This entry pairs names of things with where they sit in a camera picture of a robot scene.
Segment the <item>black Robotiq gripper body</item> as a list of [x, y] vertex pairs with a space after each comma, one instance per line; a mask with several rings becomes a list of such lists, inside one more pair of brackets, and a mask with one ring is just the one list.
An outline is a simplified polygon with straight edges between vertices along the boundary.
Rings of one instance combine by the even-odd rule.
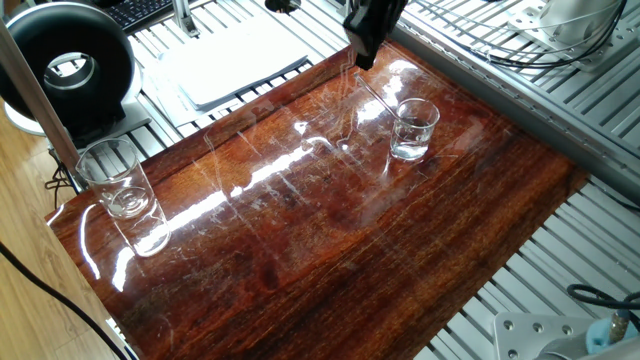
[[371, 0], [367, 14], [374, 20], [397, 20], [407, 0]]

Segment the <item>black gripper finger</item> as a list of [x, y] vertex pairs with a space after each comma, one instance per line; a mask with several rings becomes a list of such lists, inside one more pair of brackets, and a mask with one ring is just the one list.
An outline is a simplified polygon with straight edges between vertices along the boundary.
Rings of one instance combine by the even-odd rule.
[[395, 27], [397, 20], [374, 20], [370, 16], [368, 17], [369, 24], [371, 26], [371, 35], [373, 40], [373, 47], [369, 56], [362, 56], [357, 53], [355, 65], [363, 70], [369, 70], [372, 68], [377, 52], [386, 39], [389, 33]]
[[373, 47], [371, 26], [369, 24], [369, 1], [349, 2], [349, 13], [343, 22], [343, 28], [352, 48], [362, 56], [369, 56]]

